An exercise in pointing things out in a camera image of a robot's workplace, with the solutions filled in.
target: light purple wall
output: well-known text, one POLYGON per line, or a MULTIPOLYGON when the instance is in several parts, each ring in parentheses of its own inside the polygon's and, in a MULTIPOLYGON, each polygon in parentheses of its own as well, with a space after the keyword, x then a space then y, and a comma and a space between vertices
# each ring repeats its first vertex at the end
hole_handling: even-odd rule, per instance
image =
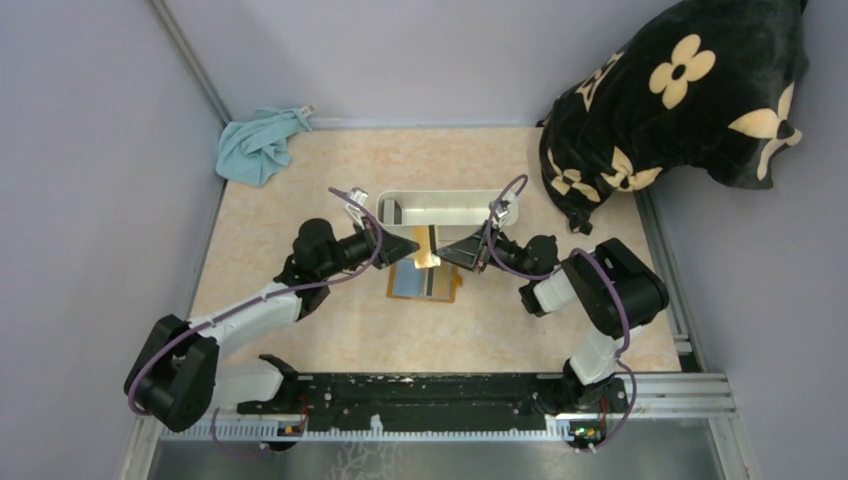
POLYGON ((848 3, 810 2, 801 144, 775 188, 700 171, 656 186, 709 363, 726 371, 766 479, 845 478, 848 421, 848 3))
POLYGON ((219 126, 141 0, 0 2, 0 478, 114 478, 124 377, 185 313, 219 126))
POLYGON ((675 0, 168 0, 236 118, 532 125, 675 0))

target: beige tiled floor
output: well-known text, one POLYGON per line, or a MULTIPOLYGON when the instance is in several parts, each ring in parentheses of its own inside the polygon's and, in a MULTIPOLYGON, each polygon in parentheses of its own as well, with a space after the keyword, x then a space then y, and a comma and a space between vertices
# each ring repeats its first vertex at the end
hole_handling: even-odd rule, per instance
MULTIPOLYGON (((353 232, 342 203, 326 192, 358 186, 367 207, 389 189, 500 189, 520 173, 530 184, 520 198, 512 237, 557 236, 560 257, 616 236, 639 257, 650 255, 632 196, 613 196, 592 217, 591 236, 574 235, 547 198, 539 174, 539 131, 529 128, 366 130, 301 133, 291 139, 291 164, 262 188, 230 183, 224 196, 194 315, 259 290, 277 275, 300 224, 329 220, 336 236, 353 232)), ((243 348, 232 361, 273 353, 312 372, 559 371, 589 325, 575 302, 537 319, 521 305, 522 280, 494 268, 463 272, 454 304, 386 298, 388 271, 371 269, 332 288, 314 314, 243 348)), ((637 338, 624 359, 635 370, 679 370, 665 314, 637 338)))

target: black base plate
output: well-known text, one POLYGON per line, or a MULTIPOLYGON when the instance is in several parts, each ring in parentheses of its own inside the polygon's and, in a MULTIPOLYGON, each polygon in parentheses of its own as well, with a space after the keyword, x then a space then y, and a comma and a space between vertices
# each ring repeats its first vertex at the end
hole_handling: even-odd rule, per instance
MULTIPOLYGON (((600 403, 577 410, 563 395, 562 375, 304 374, 291 372, 274 400, 238 406, 243 415, 300 414, 309 407, 309 430, 370 430, 380 415, 393 432, 544 430, 545 414, 599 413, 600 403)), ((610 413, 627 408, 624 383, 605 389, 610 413)))

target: cable clip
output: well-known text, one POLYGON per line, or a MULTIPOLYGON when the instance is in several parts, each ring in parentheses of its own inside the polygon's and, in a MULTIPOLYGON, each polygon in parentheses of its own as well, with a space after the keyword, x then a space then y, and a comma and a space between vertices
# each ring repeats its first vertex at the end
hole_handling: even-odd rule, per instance
MULTIPOLYGON (((359 187, 354 187, 349 192, 347 192, 347 198, 353 200, 354 202, 365 206, 365 201, 368 200, 368 192, 362 190, 359 187)), ((350 203, 345 202, 345 211, 350 216, 353 223, 359 225, 360 228, 365 228, 365 223, 362 222, 363 213, 357 207, 351 205, 350 203)))
POLYGON ((517 209, 515 208, 515 206, 517 206, 517 204, 518 197, 512 192, 507 192, 501 200, 500 204, 498 205, 495 205, 495 202, 491 202, 489 204, 489 209, 494 209, 495 211, 495 226, 500 227, 509 223, 509 220, 516 213, 517 209))

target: light blue towel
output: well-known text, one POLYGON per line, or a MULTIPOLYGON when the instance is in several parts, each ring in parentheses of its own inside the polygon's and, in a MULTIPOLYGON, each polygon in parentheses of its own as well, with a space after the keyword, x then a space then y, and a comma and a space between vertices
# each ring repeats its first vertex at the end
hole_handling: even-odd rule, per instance
POLYGON ((286 139, 312 131, 301 110, 261 108, 256 119, 230 122, 218 143, 218 175, 236 182, 261 187, 268 177, 291 161, 286 139))

